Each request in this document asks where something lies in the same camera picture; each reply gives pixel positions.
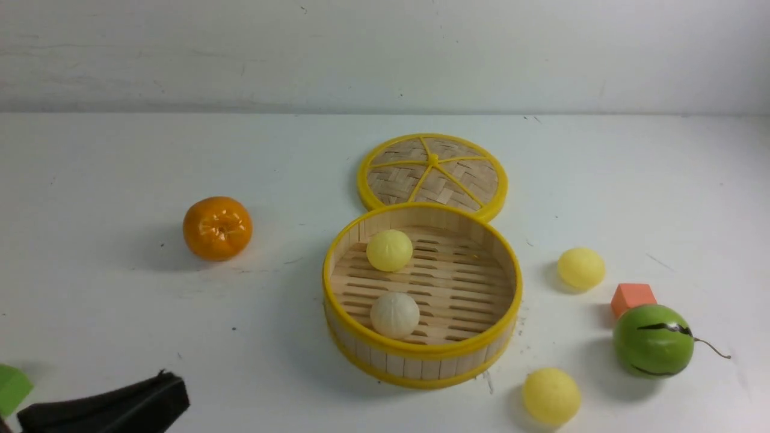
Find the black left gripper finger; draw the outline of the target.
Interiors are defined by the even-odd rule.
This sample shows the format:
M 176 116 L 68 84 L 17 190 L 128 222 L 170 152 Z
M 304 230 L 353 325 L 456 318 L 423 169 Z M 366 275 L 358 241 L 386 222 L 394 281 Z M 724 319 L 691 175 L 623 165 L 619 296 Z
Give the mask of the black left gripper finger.
M 17 422 L 23 432 L 165 432 L 189 406 L 183 378 L 160 370 L 111 392 L 30 405 Z

